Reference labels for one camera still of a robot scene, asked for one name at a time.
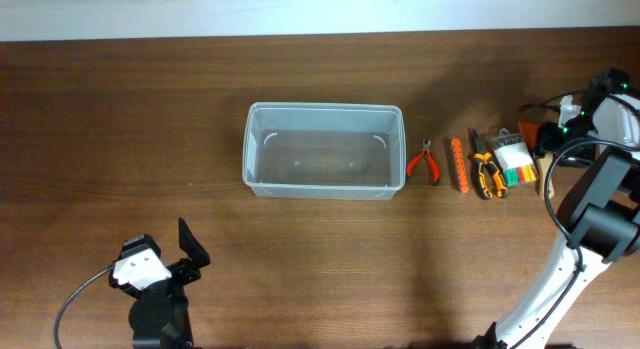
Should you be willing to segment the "orange scraper wooden handle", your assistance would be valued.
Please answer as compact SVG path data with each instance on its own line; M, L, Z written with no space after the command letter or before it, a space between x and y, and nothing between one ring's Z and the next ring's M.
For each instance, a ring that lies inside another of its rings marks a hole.
M519 121L518 129L534 161L534 166L538 175L538 195L540 198L544 198L544 195L548 194L549 197L552 198L554 196L552 183L549 183L548 190L545 190L545 185L547 183L546 175L549 172L551 162L554 158L553 153L549 153L543 148L546 123Z

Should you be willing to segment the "clear box of coloured bits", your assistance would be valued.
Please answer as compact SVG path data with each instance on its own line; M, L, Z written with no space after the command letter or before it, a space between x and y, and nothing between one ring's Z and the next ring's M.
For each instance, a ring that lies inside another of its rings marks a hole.
M491 139L493 152L506 180L506 186L534 183L538 174L534 161L520 133L506 128Z

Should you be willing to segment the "orange black long-nose pliers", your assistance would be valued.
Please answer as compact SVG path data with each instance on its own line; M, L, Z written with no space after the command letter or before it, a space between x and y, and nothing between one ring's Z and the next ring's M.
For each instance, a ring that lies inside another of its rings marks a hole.
M494 195L506 199L508 188L494 156L486 148L484 140L475 129L471 130L475 152L472 157L474 163L474 178L480 197L489 200Z

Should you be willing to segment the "orange perforated strip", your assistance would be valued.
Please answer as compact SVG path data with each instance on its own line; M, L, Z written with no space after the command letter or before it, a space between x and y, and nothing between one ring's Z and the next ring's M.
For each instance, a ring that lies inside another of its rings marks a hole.
M453 138L451 140L451 149L454 156L454 164L458 177L459 190L461 193L467 193L470 190L470 185L467 177L465 158L461 141L457 138Z

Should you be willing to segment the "small red-handled cutters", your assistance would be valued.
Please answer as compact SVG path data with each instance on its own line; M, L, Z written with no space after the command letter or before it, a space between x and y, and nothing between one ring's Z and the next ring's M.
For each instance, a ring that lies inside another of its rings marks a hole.
M414 169L419 163L425 162L432 174L432 185L438 186L441 179L441 171L439 165L435 161L431 151L431 141L424 139L420 153L409 161L406 166L405 179L409 181L412 177Z

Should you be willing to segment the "clear plastic container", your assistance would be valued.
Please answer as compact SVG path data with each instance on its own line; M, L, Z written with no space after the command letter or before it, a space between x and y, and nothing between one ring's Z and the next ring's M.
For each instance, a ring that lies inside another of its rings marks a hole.
M242 179L258 197L389 200L405 184L402 111L392 105L256 102Z

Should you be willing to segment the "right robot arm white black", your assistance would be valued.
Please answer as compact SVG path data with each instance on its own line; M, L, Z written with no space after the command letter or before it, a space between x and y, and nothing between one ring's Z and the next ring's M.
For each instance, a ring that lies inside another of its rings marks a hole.
M586 170L558 208L547 209L559 230L549 259L518 305L487 332L475 348L543 348L586 287L609 266L639 250L639 209L614 200L622 193L639 200L639 91L629 73L609 68L586 89L541 101L559 114L537 132L534 153L550 155L540 188L550 198L551 177L560 163Z

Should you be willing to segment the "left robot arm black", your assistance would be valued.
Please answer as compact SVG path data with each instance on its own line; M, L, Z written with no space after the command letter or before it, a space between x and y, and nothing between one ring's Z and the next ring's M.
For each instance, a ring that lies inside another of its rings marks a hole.
M128 314L135 349L188 349L195 346L184 287L201 278L209 254L186 221L178 220L179 248L186 256L171 265L149 234L126 241L109 274L109 285L133 297Z

